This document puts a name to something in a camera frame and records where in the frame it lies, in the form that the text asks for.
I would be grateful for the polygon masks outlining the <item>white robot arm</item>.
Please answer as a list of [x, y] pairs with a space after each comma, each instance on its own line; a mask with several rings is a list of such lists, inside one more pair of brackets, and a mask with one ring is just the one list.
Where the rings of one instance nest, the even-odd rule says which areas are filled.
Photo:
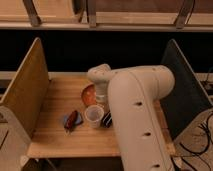
[[106, 102], [124, 171], [174, 171], [154, 102], [173, 89], [173, 73], [163, 65], [88, 70], [96, 100]]

